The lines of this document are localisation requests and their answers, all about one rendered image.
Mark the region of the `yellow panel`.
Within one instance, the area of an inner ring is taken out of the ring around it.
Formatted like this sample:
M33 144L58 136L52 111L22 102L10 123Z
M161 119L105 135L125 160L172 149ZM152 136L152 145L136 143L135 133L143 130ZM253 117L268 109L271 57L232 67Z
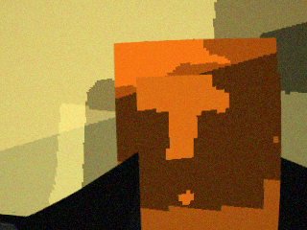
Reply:
M118 166L114 43L276 38L281 157L307 168L307 0L0 0L0 214Z

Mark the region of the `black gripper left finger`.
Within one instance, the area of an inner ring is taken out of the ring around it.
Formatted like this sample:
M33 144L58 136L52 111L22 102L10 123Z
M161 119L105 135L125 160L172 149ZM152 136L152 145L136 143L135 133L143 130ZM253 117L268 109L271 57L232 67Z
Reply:
M142 230L139 152L37 214L0 214L0 230Z

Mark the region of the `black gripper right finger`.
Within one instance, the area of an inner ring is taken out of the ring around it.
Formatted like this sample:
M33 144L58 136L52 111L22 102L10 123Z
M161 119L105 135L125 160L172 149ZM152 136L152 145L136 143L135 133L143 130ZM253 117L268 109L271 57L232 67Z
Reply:
M281 157L279 229L307 230L307 168Z

